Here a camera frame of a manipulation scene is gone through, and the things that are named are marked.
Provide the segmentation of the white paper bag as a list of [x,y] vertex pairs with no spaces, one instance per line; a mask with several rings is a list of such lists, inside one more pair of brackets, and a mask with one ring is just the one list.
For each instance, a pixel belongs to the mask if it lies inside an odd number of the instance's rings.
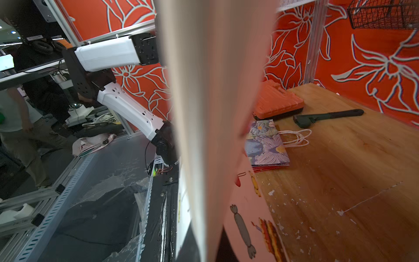
[[184,259],[216,259],[278,7],[278,1],[157,3],[159,52],[196,243],[194,250],[181,248]]

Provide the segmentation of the floral patterned paper bag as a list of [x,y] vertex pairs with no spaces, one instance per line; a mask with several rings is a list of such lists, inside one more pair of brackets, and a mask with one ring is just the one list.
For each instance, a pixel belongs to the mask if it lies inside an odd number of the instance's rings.
[[253,121],[244,150],[252,167],[289,166],[287,148],[309,145],[311,134],[310,129],[279,131],[273,120]]

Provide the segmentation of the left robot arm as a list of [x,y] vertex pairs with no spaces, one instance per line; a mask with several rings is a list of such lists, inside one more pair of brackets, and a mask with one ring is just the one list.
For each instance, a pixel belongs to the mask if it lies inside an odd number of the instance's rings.
[[159,62],[156,36],[133,34],[63,51],[73,86],[85,98],[95,99],[137,127],[156,147],[164,163],[178,161],[172,125],[128,95],[112,72],[120,66],[147,66]]

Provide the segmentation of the red RICH paper bag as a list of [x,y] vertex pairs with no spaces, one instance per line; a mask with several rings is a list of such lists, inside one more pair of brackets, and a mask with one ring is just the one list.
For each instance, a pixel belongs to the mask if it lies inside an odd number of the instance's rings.
[[269,170],[278,170],[281,168],[287,168],[288,166],[260,166],[260,167],[253,167],[254,173],[264,172]]

